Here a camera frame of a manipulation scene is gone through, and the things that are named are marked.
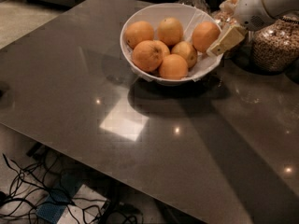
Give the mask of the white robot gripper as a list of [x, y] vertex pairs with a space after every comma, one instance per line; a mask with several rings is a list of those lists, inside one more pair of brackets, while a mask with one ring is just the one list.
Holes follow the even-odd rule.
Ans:
[[240, 25], [226, 24], [220, 36], [207, 49], [208, 56], [219, 56], [234, 48], [245, 39], [248, 30], [258, 31], [284, 15], [297, 12], [299, 0], [225, 0], [220, 4], [220, 10], [234, 13]]

